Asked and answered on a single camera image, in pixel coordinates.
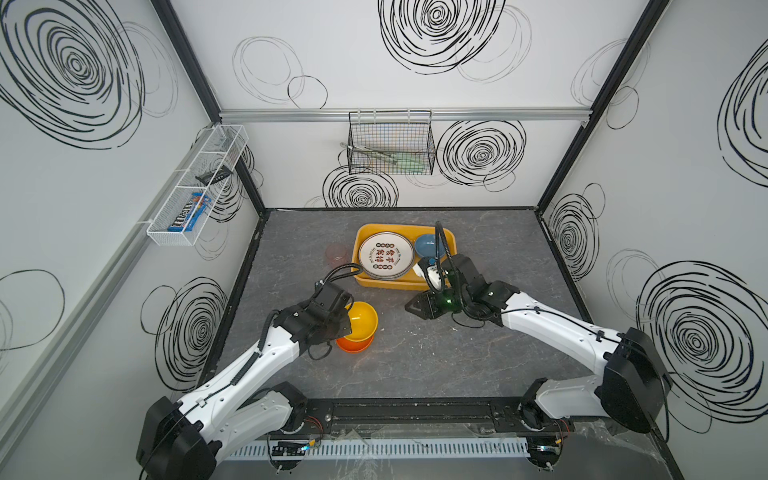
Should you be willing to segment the orange bowl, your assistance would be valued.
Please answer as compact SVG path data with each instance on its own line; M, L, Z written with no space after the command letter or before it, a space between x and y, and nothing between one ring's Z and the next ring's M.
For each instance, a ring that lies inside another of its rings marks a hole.
M345 337L336 340L337 346L344 352L357 354L366 350L372 343L374 338L370 337L363 341L352 341Z

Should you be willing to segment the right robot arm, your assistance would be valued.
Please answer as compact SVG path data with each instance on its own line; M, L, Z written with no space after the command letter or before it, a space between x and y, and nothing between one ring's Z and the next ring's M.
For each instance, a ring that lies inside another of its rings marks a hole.
M509 283L488 282L464 255L421 259L413 270L427 289L407 303L408 312L425 320L463 313L531 336L589 370L570 380L536 380L518 404L526 428L541 431L556 420L601 417L637 433L654 429L672 380L646 333L590 324Z

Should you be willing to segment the blue bowl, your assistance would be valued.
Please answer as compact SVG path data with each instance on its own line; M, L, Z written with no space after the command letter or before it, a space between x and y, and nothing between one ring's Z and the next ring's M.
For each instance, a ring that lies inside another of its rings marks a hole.
M442 259L446 255L446 247L435 234L420 235L413 243L414 250L420 258Z

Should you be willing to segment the yellow bowl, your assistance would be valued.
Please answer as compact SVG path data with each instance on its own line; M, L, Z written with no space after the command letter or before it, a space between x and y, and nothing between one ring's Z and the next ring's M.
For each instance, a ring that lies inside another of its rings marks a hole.
M374 336L378 329L378 313L375 308L362 301L356 301L348 311L350 333L345 336L352 342L364 342Z

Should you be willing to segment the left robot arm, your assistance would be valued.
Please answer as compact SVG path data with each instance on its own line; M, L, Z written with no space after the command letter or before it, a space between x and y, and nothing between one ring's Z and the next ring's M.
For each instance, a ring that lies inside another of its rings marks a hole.
M307 398L288 382L267 381L316 345L351 331L352 295L326 280L295 305L273 310L259 340L200 387L147 411L136 460L142 479L208 479L235 450L304 425Z

